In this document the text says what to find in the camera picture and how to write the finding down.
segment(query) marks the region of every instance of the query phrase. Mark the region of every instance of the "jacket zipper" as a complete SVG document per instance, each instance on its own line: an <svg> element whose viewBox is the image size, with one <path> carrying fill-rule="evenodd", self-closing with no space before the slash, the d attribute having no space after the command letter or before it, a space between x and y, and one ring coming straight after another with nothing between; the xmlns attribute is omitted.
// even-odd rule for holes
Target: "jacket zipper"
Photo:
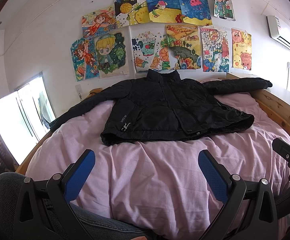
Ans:
<svg viewBox="0 0 290 240"><path fill-rule="evenodd" d="M128 123L128 124L124 123L124 126L123 126L123 128L121 129L121 131L122 131L122 132L125 132L126 129L127 129L127 127L128 127L130 124L131 124L131 123Z"/></svg>

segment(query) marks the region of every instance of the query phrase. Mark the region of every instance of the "wooden bed frame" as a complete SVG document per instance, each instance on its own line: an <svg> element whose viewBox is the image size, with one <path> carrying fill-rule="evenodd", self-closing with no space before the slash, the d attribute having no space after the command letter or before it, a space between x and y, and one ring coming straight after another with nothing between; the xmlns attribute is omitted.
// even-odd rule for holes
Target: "wooden bed frame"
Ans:
<svg viewBox="0 0 290 240"><path fill-rule="evenodd" d="M250 74L227 73L226 79L238 79L243 77L256 77ZM101 88L90 91L88 97L102 91ZM286 89L275 87L275 89L262 89L251 93L251 96L259 104L259 107L268 115L268 117L283 128L290 136L290 92ZM16 170L17 173L25 175L28 165L36 153L37 149L43 142L52 136L52 132L48 132L33 148L29 155Z"/></svg>

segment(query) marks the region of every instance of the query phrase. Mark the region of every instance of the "anime girl drawing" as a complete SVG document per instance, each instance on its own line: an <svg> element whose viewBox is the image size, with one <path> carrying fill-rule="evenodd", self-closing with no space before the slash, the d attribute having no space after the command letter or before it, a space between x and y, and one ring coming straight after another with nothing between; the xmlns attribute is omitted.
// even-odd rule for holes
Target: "anime girl drawing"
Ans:
<svg viewBox="0 0 290 240"><path fill-rule="evenodd" d="M116 29L114 6L97 10L82 17L83 37L90 39Z"/></svg>
<svg viewBox="0 0 290 240"><path fill-rule="evenodd" d="M95 59L90 53L88 53L88 43L88 41L84 41L84 43L79 44L77 49L75 49L74 54L79 60L84 59L86 65L92 66Z"/></svg>
<svg viewBox="0 0 290 240"><path fill-rule="evenodd" d="M94 40L81 38L70 50L77 81L99 76Z"/></svg>

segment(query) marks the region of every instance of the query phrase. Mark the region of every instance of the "jacket sleeve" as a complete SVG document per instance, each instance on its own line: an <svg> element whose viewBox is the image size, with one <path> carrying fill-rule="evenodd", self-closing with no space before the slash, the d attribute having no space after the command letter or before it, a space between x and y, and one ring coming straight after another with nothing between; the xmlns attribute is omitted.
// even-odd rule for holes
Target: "jacket sleeve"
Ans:
<svg viewBox="0 0 290 240"><path fill-rule="evenodd" d="M54 132L55 130L57 130L63 123L67 122L69 119L87 113L101 102L104 102L106 100L124 98L128 96L129 91L132 88L132 81L133 80L120 81L117 84L112 85L111 87L104 89L100 93L97 93L92 97L86 98L82 102L71 107L66 113L62 114L60 117L56 118L53 122L50 123L51 131Z"/></svg>
<svg viewBox="0 0 290 240"><path fill-rule="evenodd" d="M272 87L272 83L262 78L225 79L208 81L202 84L212 95L224 95L239 92L250 92Z"/></svg>

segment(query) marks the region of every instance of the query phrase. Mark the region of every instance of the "screw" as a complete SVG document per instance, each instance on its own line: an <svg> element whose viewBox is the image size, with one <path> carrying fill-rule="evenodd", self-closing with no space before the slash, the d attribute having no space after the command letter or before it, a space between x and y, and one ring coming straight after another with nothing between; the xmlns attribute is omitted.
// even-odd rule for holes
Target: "screw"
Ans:
<svg viewBox="0 0 290 240"><path fill-rule="evenodd" d="M268 180L266 180L266 179L262 179L261 182L262 182L263 184L265 184L265 185L268 184Z"/></svg>
<svg viewBox="0 0 290 240"><path fill-rule="evenodd" d="M237 181L240 180L240 176L238 174L232 175L232 178Z"/></svg>
<svg viewBox="0 0 290 240"><path fill-rule="evenodd" d="M56 173L53 175L53 180L59 180L61 178L61 174Z"/></svg>
<svg viewBox="0 0 290 240"><path fill-rule="evenodd" d="M31 178L30 177L26 177L25 179L24 179L24 183L29 183L31 181Z"/></svg>

